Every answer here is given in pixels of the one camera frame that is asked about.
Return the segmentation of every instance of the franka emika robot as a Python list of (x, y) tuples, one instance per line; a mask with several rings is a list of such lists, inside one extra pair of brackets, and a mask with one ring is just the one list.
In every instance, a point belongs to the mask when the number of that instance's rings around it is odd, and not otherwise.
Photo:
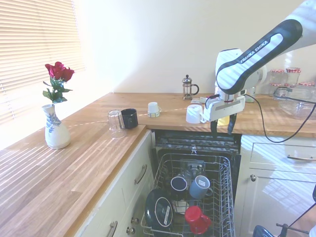
[(210, 111), (212, 133), (216, 135), (218, 119), (230, 116), (228, 133), (231, 134), (237, 113), (244, 109), (246, 90), (267, 76), (265, 64), (281, 54), (313, 44), (316, 44), (316, 0), (307, 0), (244, 53), (237, 48), (221, 51), (215, 66), (220, 92), (205, 103)]

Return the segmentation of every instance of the yellow object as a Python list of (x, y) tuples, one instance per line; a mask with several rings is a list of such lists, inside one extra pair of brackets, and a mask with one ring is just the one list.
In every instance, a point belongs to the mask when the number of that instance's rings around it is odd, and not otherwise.
[(217, 125), (218, 126), (225, 126), (225, 125), (228, 125), (229, 124), (229, 116), (226, 116), (226, 117), (223, 117), (223, 118), (220, 118), (217, 122)]

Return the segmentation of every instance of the dishwasher rack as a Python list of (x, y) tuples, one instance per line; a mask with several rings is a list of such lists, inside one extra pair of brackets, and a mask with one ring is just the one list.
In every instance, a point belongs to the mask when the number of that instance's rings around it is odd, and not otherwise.
[[(195, 200), (187, 191), (184, 201), (173, 202), (175, 214), (171, 232), (153, 230), (147, 225), (144, 214), (141, 226), (145, 236), (154, 236), (156, 232), (165, 233), (166, 237), (235, 237), (232, 177), (230, 162), (226, 157), (167, 153), (160, 160), (152, 189), (164, 189), (166, 181), (181, 173), (183, 163), (192, 163), (192, 159), (202, 160), (205, 164), (202, 174), (210, 180), (213, 194)], [(185, 210), (190, 205), (198, 205), (212, 221), (202, 235), (194, 235), (184, 219)]]

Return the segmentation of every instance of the drawer handle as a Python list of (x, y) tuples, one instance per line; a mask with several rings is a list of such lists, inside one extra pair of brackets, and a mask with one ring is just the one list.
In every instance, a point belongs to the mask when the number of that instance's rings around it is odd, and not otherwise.
[(140, 171), (140, 174), (139, 174), (138, 178), (136, 178), (134, 180), (134, 184), (135, 185), (139, 184), (139, 182), (143, 179), (143, 177), (144, 177), (144, 175), (146, 173), (146, 170), (147, 170), (147, 165), (145, 164), (145, 165), (142, 166), (142, 171)]
[(300, 157), (293, 157), (291, 155), (288, 155), (287, 158), (289, 159), (296, 159), (296, 160), (303, 160), (303, 161), (316, 161), (316, 158), (310, 157), (310, 158), (300, 158)]
[(107, 237), (113, 237), (115, 231), (117, 230), (117, 226), (118, 226), (118, 222), (117, 221), (114, 221), (110, 224), (110, 230), (108, 232), (108, 235)]
[(250, 179), (251, 179), (252, 182), (255, 182), (256, 179), (257, 179), (257, 177), (256, 177), (254, 174), (252, 174), (252, 175), (250, 176)]
[(129, 228), (127, 227), (126, 229), (126, 233), (130, 236), (130, 235), (134, 235), (136, 233), (135, 228)]
[(138, 218), (134, 218), (132, 217), (132, 219), (130, 220), (131, 224), (135, 224), (135, 225), (138, 225), (139, 224), (139, 219)]

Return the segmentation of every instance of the cabinet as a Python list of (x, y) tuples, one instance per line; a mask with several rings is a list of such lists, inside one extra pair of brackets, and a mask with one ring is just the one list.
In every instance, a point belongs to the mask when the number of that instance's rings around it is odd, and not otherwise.
[(130, 221), (132, 217), (141, 221), (144, 203), (154, 182), (151, 147), (151, 132), (147, 131), (75, 236), (105, 237), (111, 232), (113, 222), (118, 224), (111, 237), (126, 236), (127, 227), (142, 232), (140, 224)]
[[(143, 228), (140, 225), (140, 222), (142, 220), (144, 211), (145, 211), (145, 202), (147, 195), (152, 189), (152, 186), (154, 184), (154, 177), (152, 174), (148, 174), (146, 177), (146, 183), (144, 184), (143, 187), (135, 194), (131, 204), (127, 208), (127, 211), (123, 217), (121, 228), (118, 230), (120, 237), (128, 237), (132, 235), (128, 235), (126, 233), (127, 227), (134, 228), (135, 229), (135, 234), (133, 236), (135, 237), (143, 237)], [(139, 223), (131, 223), (131, 219), (138, 219)]]
[(276, 223), (293, 223), (315, 202), (316, 175), (248, 169), (247, 176), (240, 236), (252, 237), (256, 225), (278, 236)]
[(237, 237), (252, 237), (256, 225), (278, 236), (281, 228), (276, 223), (290, 225), (314, 204), (316, 162), (293, 160), (288, 155), (315, 157), (316, 140), (292, 138), (274, 144), (264, 136), (242, 136), (234, 205)]

